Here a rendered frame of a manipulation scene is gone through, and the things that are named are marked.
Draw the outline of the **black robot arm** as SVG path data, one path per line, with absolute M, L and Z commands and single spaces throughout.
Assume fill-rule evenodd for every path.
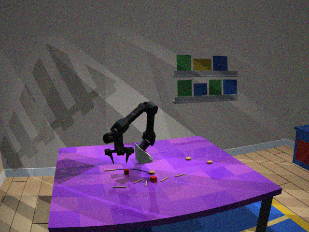
M 146 131 L 143 132 L 142 139 L 143 141 L 138 145 L 143 151 L 151 145 L 153 146 L 155 143 L 155 132 L 154 132 L 154 117 L 157 113 L 158 106 L 156 106 L 151 101 L 140 103 L 138 107 L 136 107 L 130 114 L 128 114 L 125 118 L 122 118 L 115 122 L 113 127 L 110 129 L 112 132 L 108 132 L 103 136 L 104 143 L 112 143 L 119 142 L 123 140 L 123 134 L 129 128 L 130 123 L 132 123 L 138 116 L 140 116 L 143 112 L 147 113 L 147 125 Z M 118 131 L 116 131 L 116 130 Z M 147 142 L 147 141 L 149 142 Z M 115 146 L 115 151 L 118 156 L 124 156 L 125 153 L 128 152 L 128 148 L 124 147 L 124 144 Z M 146 152 L 146 151 L 145 151 Z

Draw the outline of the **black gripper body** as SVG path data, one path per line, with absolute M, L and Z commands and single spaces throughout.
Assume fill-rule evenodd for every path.
M 114 147 L 116 146 L 116 144 L 118 144 L 118 145 L 121 145 L 121 144 L 123 144 L 123 140 L 122 141 L 119 141 L 119 142 L 114 142 Z M 115 149 L 114 150 L 111 150 L 110 148 L 108 148 L 108 149 L 105 149 L 104 150 L 105 151 L 105 155 L 112 155 L 112 153 L 116 153 L 116 151 L 115 151 Z M 128 152 L 127 153 L 131 153 L 131 154 L 134 154 L 135 153 L 135 151 L 134 151 L 134 148 L 133 147 L 128 147 Z

